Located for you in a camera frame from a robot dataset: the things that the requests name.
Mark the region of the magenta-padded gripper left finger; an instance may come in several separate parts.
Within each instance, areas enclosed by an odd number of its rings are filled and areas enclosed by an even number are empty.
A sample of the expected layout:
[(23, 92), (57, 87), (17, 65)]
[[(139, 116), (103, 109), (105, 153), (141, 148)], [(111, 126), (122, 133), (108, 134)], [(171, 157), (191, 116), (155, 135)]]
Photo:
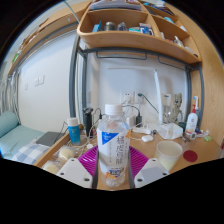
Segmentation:
[(57, 176), (84, 188), (96, 189), (98, 183), (98, 147), (95, 146), (79, 158), (69, 159)]

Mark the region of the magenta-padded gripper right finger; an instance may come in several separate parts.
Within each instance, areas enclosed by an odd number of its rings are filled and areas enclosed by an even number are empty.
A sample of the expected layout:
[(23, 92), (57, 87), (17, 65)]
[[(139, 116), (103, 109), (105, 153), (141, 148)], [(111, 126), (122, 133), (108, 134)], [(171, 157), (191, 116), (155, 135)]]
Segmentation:
[(134, 147), (129, 147), (128, 178), (131, 189), (146, 186), (168, 175), (169, 172), (156, 158), (148, 158)]

